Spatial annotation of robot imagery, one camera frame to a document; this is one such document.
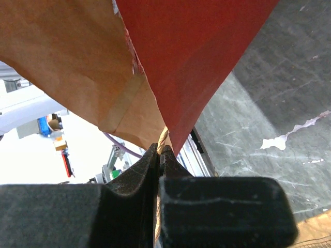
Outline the red paper bag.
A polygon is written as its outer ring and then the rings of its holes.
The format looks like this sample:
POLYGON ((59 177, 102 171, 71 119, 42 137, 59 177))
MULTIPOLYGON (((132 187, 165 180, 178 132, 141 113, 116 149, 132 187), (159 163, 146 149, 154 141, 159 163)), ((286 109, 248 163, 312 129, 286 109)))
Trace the red paper bag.
POLYGON ((78 116, 176 156, 277 1, 1 1, 1 61, 78 116))

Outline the tan gold snack bag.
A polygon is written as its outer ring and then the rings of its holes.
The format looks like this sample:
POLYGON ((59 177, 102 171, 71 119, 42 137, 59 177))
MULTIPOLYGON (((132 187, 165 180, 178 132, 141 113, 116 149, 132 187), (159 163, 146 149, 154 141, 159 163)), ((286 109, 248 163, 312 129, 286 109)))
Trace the tan gold snack bag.
POLYGON ((292 248, 330 248, 330 210, 297 224, 298 237, 292 248))

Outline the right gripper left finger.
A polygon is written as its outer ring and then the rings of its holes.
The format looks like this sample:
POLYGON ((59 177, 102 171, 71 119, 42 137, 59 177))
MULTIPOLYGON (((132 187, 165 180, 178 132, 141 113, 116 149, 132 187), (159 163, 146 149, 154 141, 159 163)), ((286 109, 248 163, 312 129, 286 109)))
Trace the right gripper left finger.
POLYGON ((1 247, 153 247, 158 153, 106 184, 1 186, 1 247))

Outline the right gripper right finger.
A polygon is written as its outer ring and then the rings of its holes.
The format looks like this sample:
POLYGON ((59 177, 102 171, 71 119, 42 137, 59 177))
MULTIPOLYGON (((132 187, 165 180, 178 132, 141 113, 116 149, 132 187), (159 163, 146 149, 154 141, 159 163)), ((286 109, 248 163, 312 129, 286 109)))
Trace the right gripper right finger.
POLYGON ((195 177, 170 146, 160 157, 163 247, 289 247, 297 227, 287 196, 268 177, 195 177))

